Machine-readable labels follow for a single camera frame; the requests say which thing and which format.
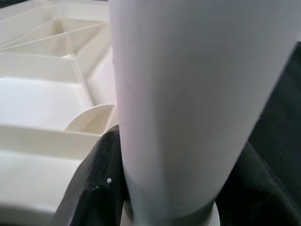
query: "curved plastic divider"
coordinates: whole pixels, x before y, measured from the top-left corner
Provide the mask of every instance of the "curved plastic divider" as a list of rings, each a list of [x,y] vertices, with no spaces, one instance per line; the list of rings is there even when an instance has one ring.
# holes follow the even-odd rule
[[[103,134],[114,105],[98,105],[76,116],[67,126],[66,131]]]

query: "white plastic surface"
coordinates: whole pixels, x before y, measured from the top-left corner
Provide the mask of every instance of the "white plastic surface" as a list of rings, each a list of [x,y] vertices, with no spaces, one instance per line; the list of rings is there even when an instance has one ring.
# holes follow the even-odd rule
[[[107,2],[0,9],[0,224],[47,225],[80,162],[118,124]]]

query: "white cylindrical post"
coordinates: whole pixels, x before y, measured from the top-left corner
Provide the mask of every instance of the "white cylindrical post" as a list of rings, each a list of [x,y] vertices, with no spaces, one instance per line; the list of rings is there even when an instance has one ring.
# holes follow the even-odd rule
[[[299,2],[111,0],[135,225],[206,222],[296,43]]]

